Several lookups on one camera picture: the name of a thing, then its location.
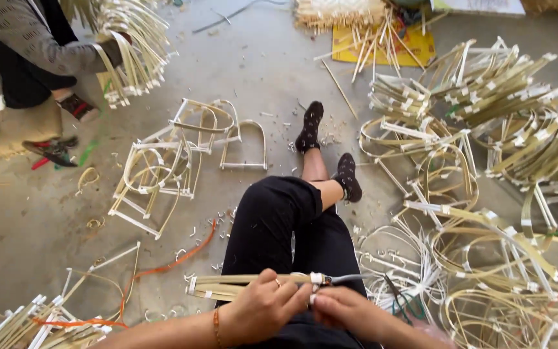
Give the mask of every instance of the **gray cardigan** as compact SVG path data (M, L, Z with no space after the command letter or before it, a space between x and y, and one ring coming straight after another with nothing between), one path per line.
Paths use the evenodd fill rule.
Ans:
M92 45L78 42L66 46L57 44L44 22L40 1L0 0L0 41L29 62L56 75L71 76L107 70ZM121 54L114 40L100 46L114 66L120 65Z

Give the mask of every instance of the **black sock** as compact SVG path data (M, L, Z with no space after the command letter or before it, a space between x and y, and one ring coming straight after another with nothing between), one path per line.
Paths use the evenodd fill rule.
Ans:
M320 149L320 143L317 141L317 128L320 126L323 114L322 103L317 100L314 100L305 111L303 130L294 143L296 149L302 154L305 154L311 148Z
M337 163L337 174L333 179L344 189L344 200L349 202L359 202L363 196L363 191L355 176L357 165L350 153L345 153L339 158Z

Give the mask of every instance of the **bracelet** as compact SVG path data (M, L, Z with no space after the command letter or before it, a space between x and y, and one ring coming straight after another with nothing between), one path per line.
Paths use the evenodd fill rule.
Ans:
M221 338L219 337L219 307L214 310L213 324L216 343L219 345L219 349L223 349L223 345L221 345Z

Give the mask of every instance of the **yellow paper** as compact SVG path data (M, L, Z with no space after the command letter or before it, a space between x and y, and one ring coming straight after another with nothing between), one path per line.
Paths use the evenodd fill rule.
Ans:
M401 24L395 23L395 30L399 33ZM372 28L372 32L376 33L378 27ZM365 31L360 32L361 38L365 35ZM415 60L410 56L406 49L398 39L394 37L394 44L396 55L398 56L398 63L400 66L404 67L418 67L419 65ZM404 35L403 39L406 46L413 52L413 54L419 59L421 64L425 66L428 61L436 56L436 50L434 49L434 38L432 37L430 32L425 33L425 36L422 35L421 32L421 25L413 26L408 28L406 34ZM332 51L341 50L347 46L350 46L354 43L352 39L352 30L349 27L338 28L337 26L333 28L333 49ZM369 45L367 45L363 51L363 55L367 53ZM378 46L376 49L376 64L389 64L386 57L386 48L381 48ZM358 59L358 55L361 52L361 44L358 45L358 48L352 47L347 50L334 53L332 58L336 61L344 61L344 62L351 62L356 63ZM371 62L373 59L373 50L369 54L368 61Z

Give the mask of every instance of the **person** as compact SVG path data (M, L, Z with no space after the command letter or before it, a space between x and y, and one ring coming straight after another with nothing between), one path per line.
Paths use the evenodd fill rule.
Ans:
M317 129L324 108L306 110L296 147L301 178L270 176L250 186L238 205L222 274L259 274L233 302L214 312L143 323L106 337L93 348L414 348L448 349L367 299L362 281L300 288L277 274L360 274L350 233L336 213L341 199L357 202L361 187L349 153L332 178L322 160ZM291 253L291 235L296 245Z
M98 45L113 66L120 65L115 40ZM78 42L58 0L0 0L0 95L6 107L35 107L52 96L77 120L89 120L98 110L73 93L74 75L106 70L93 44Z

